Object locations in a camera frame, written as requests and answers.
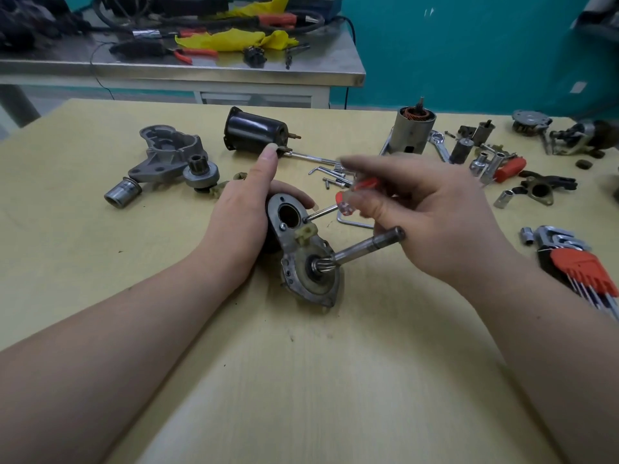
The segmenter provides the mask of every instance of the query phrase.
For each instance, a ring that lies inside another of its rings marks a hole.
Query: teal wall
[[[568,116],[619,98],[618,48],[569,29],[588,1],[344,0],[367,71],[349,104]]]

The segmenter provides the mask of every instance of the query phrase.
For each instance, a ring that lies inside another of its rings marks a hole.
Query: fingernail
[[[258,158],[259,160],[275,160],[277,159],[277,145],[274,143],[269,143],[267,146],[265,146],[265,148],[263,149],[262,153],[260,153],[260,156]]]

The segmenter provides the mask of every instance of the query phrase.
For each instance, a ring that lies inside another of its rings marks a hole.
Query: forearm
[[[1,352],[0,461],[99,461],[227,295],[190,256]]]
[[[515,251],[460,293],[575,463],[619,455],[619,328]]]

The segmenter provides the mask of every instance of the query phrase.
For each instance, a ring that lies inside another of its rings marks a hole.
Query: light yellow table
[[[330,158],[377,154],[395,117],[247,109],[302,135],[295,151]],[[185,184],[161,186],[116,210],[103,194],[143,160],[138,130],[153,124],[200,135],[222,179],[247,171],[255,157],[223,145],[227,112],[72,100],[2,142],[0,348],[158,272],[197,244],[210,197]],[[487,118],[440,114],[435,128],[455,132]],[[509,117],[490,118],[498,126],[491,141],[525,156],[529,169],[580,182],[571,195],[557,192],[550,208],[516,196],[495,210],[510,240],[533,257],[517,241],[520,227],[572,229],[619,280],[619,205],[610,197],[619,186],[616,150],[581,171],[576,157],[546,156],[538,139],[513,134]],[[553,128],[568,125],[557,119]],[[424,154],[438,159],[429,144]],[[309,176],[311,168],[283,158],[277,178],[326,207],[335,191]],[[489,201],[518,182],[487,187]],[[316,224],[336,250],[370,234],[334,215]],[[280,288],[277,267],[276,258],[260,261],[110,463],[558,462],[473,308],[415,269],[398,246],[348,264],[340,303],[326,315]]]

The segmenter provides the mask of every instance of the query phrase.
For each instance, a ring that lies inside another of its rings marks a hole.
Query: hand
[[[230,294],[247,279],[267,234],[266,201],[269,195],[290,194],[305,208],[316,204],[306,193],[279,180],[277,146],[267,145],[245,180],[231,180],[211,214],[204,238],[192,253],[208,259]]]
[[[379,232],[401,226],[402,248],[422,271],[456,286],[515,253],[467,168],[415,155],[349,156],[342,164],[383,179],[388,194],[397,195],[360,190],[344,198],[361,216],[376,220]]]

